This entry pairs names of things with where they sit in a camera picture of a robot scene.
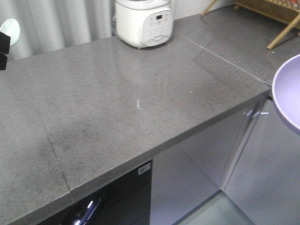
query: stainless steel cabinet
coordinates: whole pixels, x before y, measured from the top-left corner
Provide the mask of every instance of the stainless steel cabinet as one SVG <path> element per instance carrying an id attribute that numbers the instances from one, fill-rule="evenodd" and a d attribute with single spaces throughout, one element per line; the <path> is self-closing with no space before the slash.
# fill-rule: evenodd
<path id="1" fill-rule="evenodd" d="M 300 223 L 300 136 L 267 101 L 225 193 L 257 225 Z"/>
<path id="2" fill-rule="evenodd" d="M 220 189 L 254 106 L 153 158 L 151 225 L 175 223 Z"/>

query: control panel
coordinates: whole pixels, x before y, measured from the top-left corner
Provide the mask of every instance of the control panel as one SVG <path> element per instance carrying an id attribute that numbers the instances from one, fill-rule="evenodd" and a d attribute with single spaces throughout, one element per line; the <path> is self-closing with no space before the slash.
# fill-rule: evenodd
<path id="1" fill-rule="evenodd" d="M 143 25 L 143 40 L 148 46 L 167 41 L 172 35 L 173 18 L 170 10 L 149 15 Z"/>

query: wooden dish rack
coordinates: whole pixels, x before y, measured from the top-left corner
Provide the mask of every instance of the wooden dish rack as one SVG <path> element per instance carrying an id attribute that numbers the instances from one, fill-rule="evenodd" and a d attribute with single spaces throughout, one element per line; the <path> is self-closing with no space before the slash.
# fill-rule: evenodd
<path id="1" fill-rule="evenodd" d="M 201 15 L 206 15 L 216 2 L 217 0 L 213 0 Z M 235 9 L 243 7 L 287 24 L 287 27 L 267 46 L 268 50 L 273 49 L 291 29 L 300 30 L 300 0 L 235 0 L 234 3 Z"/>

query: black object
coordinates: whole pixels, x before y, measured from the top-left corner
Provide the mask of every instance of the black object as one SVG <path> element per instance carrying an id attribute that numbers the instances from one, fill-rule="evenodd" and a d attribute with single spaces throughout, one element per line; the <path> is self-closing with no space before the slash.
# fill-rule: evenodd
<path id="1" fill-rule="evenodd" d="M 6 69 L 6 63 L 8 62 L 8 58 L 5 54 L 0 53 L 0 70 Z"/>
<path id="2" fill-rule="evenodd" d="M 10 36 L 0 32 L 0 52 L 9 54 Z"/>
<path id="3" fill-rule="evenodd" d="M 10 45 L 10 36 L 0 32 L 0 70 L 6 69 L 8 58 L 4 54 L 9 53 L 9 45 Z"/>
<path id="4" fill-rule="evenodd" d="M 151 165 L 143 164 L 40 225 L 149 225 Z"/>

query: curtain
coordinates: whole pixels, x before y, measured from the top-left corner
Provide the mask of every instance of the curtain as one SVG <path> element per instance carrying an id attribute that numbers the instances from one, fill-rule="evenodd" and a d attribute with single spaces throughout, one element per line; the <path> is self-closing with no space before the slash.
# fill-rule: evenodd
<path id="1" fill-rule="evenodd" d="M 111 8 L 110 0 L 0 0 L 0 25 L 14 18 L 21 28 L 8 60 L 110 37 Z"/>

